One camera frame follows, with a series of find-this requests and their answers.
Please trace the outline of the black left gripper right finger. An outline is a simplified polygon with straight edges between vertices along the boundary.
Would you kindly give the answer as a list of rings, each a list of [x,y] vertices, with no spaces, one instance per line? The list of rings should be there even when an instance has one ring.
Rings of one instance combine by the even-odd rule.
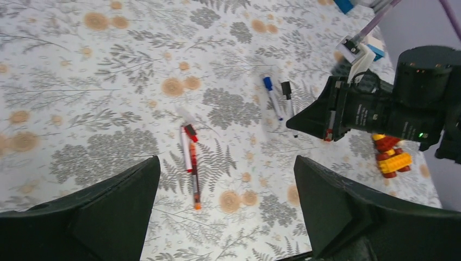
[[[314,260],[460,260],[460,213],[409,202],[298,156]]]

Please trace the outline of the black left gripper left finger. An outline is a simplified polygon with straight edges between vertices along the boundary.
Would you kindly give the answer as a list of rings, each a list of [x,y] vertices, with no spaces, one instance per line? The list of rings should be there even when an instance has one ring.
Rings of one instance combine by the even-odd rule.
[[[160,178],[150,157],[25,211],[1,213],[1,260],[140,260]]]

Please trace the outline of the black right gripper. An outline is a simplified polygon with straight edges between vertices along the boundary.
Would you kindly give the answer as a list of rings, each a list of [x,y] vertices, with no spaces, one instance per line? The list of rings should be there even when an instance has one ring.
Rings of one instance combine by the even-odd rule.
[[[389,84],[371,71],[357,83],[331,76],[319,97],[286,127],[327,141],[350,129],[460,151],[460,51],[421,46],[402,52]]]

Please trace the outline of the white marker black tip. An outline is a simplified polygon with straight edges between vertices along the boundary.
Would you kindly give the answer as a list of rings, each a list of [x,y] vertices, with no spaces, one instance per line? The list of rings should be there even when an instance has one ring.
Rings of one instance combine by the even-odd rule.
[[[294,112],[294,107],[292,103],[292,98],[291,98],[291,85],[289,81],[286,82],[281,82],[281,87],[282,87],[282,93],[285,96],[286,99],[286,112],[288,113],[288,119],[291,119],[293,116],[295,116]]]

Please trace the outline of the white marker blue end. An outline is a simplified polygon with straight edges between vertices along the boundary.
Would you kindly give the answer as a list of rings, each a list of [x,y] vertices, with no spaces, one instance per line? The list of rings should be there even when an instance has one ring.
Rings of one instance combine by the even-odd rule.
[[[279,108],[279,104],[278,104],[275,92],[273,90],[273,84],[272,84],[272,81],[271,81],[270,77],[264,77],[263,78],[263,83],[264,83],[265,89],[268,92],[269,98],[270,98],[270,100],[272,102],[272,106],[273,106],[273,109],[274,109],[274,111],[275,111],[275,113],[277,115],[277,119],[279,121],[283,121],[283,115],[282,115],[282,112],[281,112],[281,110]]]

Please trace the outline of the orange red pen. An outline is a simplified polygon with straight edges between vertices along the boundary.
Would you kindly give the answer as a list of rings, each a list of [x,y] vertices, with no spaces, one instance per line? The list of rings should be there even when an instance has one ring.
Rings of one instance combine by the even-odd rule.
[[[191,165],[192,165],[192,188],[194,196],[194,207],[196,210],[201,209],[201,200],[200,200],[200,188],[198,182],[198,171],[197,171],[197,153],[195,143],[190,144],[190,156],[191,156]]]

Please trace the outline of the clear pen cap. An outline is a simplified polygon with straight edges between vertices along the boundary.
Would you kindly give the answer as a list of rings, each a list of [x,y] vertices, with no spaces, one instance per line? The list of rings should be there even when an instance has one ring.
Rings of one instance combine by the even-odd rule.
[[[184,121],[185,121],[185,123],[187,125],[189,125],[189,124],[193,125],[193,124],[196,123],[195,118],[185,108],[183,108],[182,106],[175,105],[175,110],[178,113],[178,115],[181,116],[184,119]]]

